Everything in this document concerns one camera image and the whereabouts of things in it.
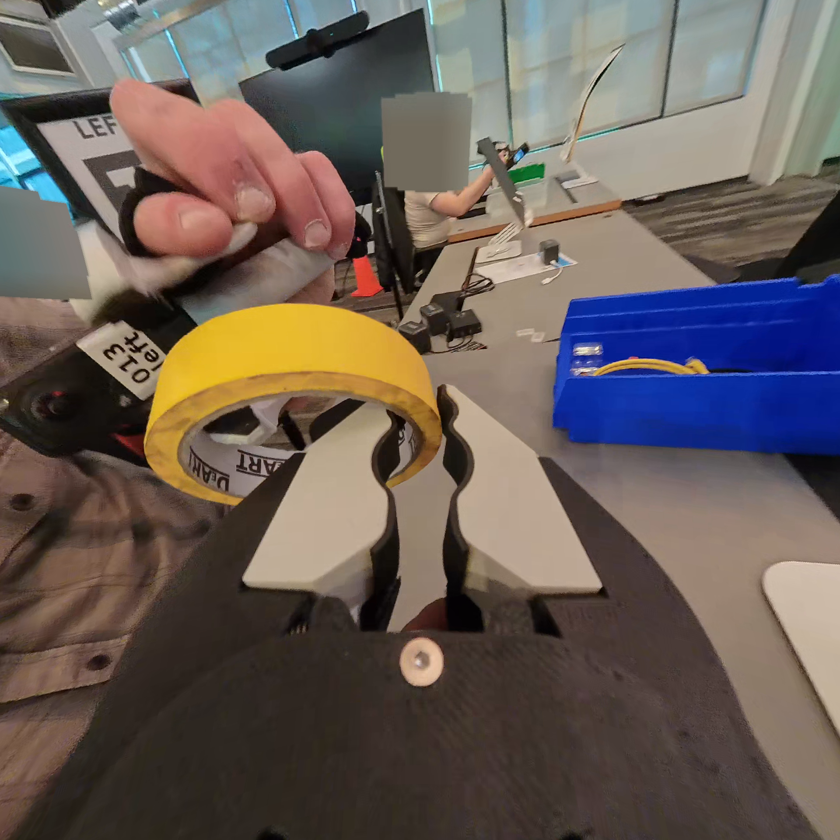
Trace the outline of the blue plastic bin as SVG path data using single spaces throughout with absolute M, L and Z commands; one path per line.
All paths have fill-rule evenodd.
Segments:
M 839 282 L 574 299 L 553 426 L 576 443 L 839 453 Z

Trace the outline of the white wall vent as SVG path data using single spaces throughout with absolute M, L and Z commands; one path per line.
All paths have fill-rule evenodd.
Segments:
M 46 24 L 1 15 L 1 52 L 16 72 L 73 77 L 76 72 Z

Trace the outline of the grey tablet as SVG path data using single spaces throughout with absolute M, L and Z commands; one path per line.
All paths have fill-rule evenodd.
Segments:
M 511 150 L 507 144 L 498 143 L 490 138 L 478 140 L 477 151 L 484 158 L 485 165 L 491 169 L 520 229 L 530 227 L 532 212 L 527 208 L 523 196 L 509 175 L 510 168 L 517 162 L 517 152 Z

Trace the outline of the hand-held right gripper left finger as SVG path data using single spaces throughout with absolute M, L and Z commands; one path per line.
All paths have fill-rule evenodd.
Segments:
M 242 578 L 252 590 L 345 604 L 360 625 L 388 625 L 400 588 L 396 504 L 402 421 L 363 402 L 313 443 Z

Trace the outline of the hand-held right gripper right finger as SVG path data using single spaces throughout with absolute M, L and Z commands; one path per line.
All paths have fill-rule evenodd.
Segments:
M 455 483 L 444 531 L 446 595 L 597 595 L 603 584 L 546 462 L 452 385 L 437 389 L 444 468 Z

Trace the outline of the orange traffic cone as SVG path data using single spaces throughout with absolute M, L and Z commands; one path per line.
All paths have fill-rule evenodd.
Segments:
M 353 259 L 352 266 L 356 282 L 352 298 L 373 298 L 384 291 L 369 256 Z

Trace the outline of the black framed marker sign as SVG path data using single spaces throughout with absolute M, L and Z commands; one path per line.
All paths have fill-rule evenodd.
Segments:
M 11 98 L 2 101 L 2 112 L 71 209 L 122 241 L 120 207 L 141 161 L 112 113 L 111 92 L 101 88 Z

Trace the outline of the black video bar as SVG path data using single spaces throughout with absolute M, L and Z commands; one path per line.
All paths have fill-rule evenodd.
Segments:
M 360 39 L 370 25 L 370 16 L 364 10 L 344 17 L 329 26 L 315 29 L 266 53 L 269 69 L 291 70 L 318 58 L 330 58 L 336 51 Z

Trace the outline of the white tablet stand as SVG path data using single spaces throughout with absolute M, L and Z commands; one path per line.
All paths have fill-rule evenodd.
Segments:
M 476 263 L 484 265 L 494 261 L 519 257 L 522 254 L 520 236 L 523 230 L 524 226 L 518 221 L 510 222 L 495 234 L 487 245 L 477 249 Z

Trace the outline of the person's left hand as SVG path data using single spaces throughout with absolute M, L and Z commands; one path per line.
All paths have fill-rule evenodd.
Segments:
M 333 163 L 318 151 L 292 152 L 247 104 L 203 108 L 123 79 L 110 105 L 143 168 L 180 188 L 144 198 L 134 212 L 152 255 L 220 256 L 237 224 L 255 224 L 269 245 L 290 238 L 334 261 L 347 255 L 355 205 Z

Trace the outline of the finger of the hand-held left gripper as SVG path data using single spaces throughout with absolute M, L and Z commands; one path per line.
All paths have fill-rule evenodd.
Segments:
M 298 415 L 308 407 L 307 396 L 274 396 L 230 407 L 197 431 L 196 449 L 201 454 L 227 453 L 237 448 L 303 451 L 308 441 Z
M 362 400 L 345 398 L 317 415 L 310 423 L 310 442 L 316 443 L 325 434 L 340 425 L 345 419 L 357 411 L 362 405 Z

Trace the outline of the black television screen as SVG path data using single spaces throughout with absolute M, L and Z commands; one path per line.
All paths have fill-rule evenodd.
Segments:
M 238 88 L 292 152 L 324 154 L 355 204 L 368 204 L 375 172 L 384 171 L 382 99 L 435 90 L 426 15 L 417 9 L 369 25 L 330 58 L 268 68 Z

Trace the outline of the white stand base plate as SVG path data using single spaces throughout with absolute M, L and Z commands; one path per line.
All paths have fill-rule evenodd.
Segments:
M 839 732 L 839 565 L 785 561 L 762 578 L 763 594 Z

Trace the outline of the yellow masking tape roll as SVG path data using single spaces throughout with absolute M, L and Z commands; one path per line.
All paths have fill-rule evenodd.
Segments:
M 235 506 L 292 453 L 219 444 L 206 425 L 241 406 L 302 395 L 382 404 L 412 432 L 411 457 L 394 487 L 436 456 L 443 431 L 422 356 L 398 332 L 352 311 L 277 304 L 235 311 L 190 331 L 167 354 L 143 441 L 164 482 L 193 497 Z

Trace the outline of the black office chair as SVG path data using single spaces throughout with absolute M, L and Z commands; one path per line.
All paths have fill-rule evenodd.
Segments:
M 404 298 L 416 294 L 424 271 L 406 222 L 401 194 L 384 186 L 380 171 L 375 172 L 371 199 L 376 274 L 380 285 L 391 292 L 399 319 L 404 319 Z
M 791 251 L 779 259 L 760 259 L 741 266 L 725 266 L 711 259 L 686 255 L 685 259 L 718 285 L 813 277 L 821 281 L 829 269 L 838 268 L 839 260 L 839 194 L 824 207 L 806 229 Z

